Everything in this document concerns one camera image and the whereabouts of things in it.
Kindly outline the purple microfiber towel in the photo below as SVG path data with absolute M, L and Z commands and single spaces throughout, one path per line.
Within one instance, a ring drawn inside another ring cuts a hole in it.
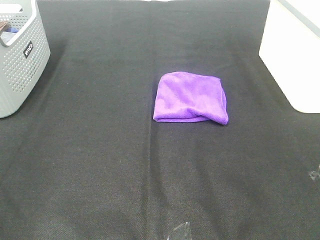
M 221 79 L 184 71 L 166 73 L 158 83 L 153 120 L 227 125 L 227 98 Z

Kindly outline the black table cloth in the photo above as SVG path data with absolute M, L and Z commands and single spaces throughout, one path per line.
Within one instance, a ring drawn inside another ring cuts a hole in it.
M 320 117 L 258 55 L 269 5 L 39 1 L 51 55 L 0 121 L 1 239 L 319 239 Z M 176 71 L 221 79 L 227 125 L 153 120 Z

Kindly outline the clear tape piece bottom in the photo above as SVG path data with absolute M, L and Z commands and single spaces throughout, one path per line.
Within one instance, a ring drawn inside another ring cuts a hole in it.
M 168 235 L 167 240 L 192 240 L 191 225 L 189 222 L 182 223 L 175 227 Z

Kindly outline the clear tape piece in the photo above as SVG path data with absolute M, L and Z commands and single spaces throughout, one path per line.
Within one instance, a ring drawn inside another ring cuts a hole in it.
M 189 222 L 182 223 L 175 227 L 168 235 L 167 240 L 192 240 L 191 225 Z
M 308 172 L 308 176 L 314 182 L 320 179 L 320 165 L 318 166 L 317 170 L 312 170 Z

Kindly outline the white storage bin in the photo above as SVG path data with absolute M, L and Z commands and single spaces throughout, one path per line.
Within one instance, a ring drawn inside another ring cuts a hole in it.
M 259 56 L 291 106 L 320 112 L 320 2 L 272 0 Z

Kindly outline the grey perforated laundry basket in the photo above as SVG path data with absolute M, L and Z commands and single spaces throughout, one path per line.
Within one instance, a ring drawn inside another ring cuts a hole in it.
M 2 0 L 0 20 L 17 30 L 0 33 L 0 116 L 14 114 L 41 77 L 51 51 L 35 0 Z

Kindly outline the clear tape piece right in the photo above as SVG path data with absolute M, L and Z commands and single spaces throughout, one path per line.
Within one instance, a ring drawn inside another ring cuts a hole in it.
M 308 172 L 308 176 L 314 182 L 320 179 L 320 165 L 318 166 L 317 170 L 312 170 Z

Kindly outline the clothes inside grey basket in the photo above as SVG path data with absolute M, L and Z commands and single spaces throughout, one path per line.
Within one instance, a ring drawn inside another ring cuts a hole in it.
M 18 32 L 19 30 L 15 27 L 11 27 L 8 22 L 0 22 L 0 38 L 4 43 L 11 40 Z

